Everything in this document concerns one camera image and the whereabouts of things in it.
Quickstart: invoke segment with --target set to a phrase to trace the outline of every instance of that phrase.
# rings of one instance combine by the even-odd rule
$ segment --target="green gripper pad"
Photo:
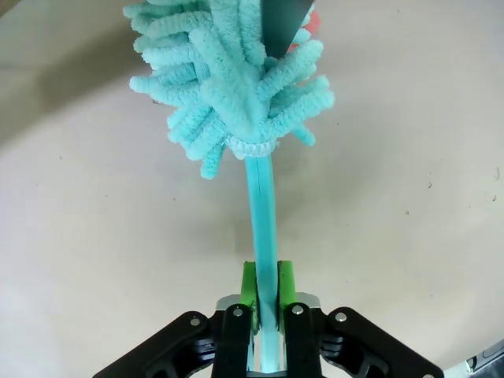
[[[252,330],[254,335],[259,332],[258,284],[255,277],[255,262],[243,264],[242,291],[239,296],[242,305],[252,310]]]
[[[284,331],[283,313],[287,306],[297,302],[292,261],[278,261],[280,330]]]

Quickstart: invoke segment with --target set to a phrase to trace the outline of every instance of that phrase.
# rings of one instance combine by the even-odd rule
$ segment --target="red object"
[[[318,15],[317,12],[313,11],[312,14],[309,16],[309,23],[306,24],[304,29],[306,29],[311,35],[315,34],[318,31],[318,28],[321,26],[321,18]],[[291,47],[289,48],[289,51],[292,51],[295,49],[298,45],[293,43],[291,44]]]

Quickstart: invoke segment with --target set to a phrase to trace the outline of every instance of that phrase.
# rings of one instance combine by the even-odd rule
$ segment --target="black object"
[[[353,378],[444,377],[440,368],[350,308],[325,315],[294,303],[284,310],[283,321],[287,371],[275,376],[324,378],[322,356]],[[246,370],[251,325],[250,309],[240,304],[210,319],[185,313],[94,378],[186,378],[211,364],[212,378],[260,377]]]
[[[261,0],[262,42],[269,57],[282,58],[313,0]]]

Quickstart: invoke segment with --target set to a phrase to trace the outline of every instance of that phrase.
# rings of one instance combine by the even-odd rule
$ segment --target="beige surface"
[[[0,20],[1,378],[89,377],[210,313],[252,257],[243,164],[200,179],[169,110],[129,91],[145,67],[124,3],[26,1]],[[504,4],[318,9],[338,102],[316,147],[275,152],[280,256],[325,309],[447,367],[504,337]]]

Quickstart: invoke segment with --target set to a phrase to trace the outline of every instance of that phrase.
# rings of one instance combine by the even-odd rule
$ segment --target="bolt head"
[[[235,315],[236,317],[241,317],[243,315],[243,310],[242,309],[234,309],[233,315]]]
[[[300,305],[296,305],[294,307],[292,307],[292,313],[296,314],[296,315],[301,315],[305,310],[300,306]]]
[[[347,315],[345,315],[344,313],[337,313],[335,315],[335,319],[336,321],[338,321],[339,323],[343,323],[344,321],[347,321]]]

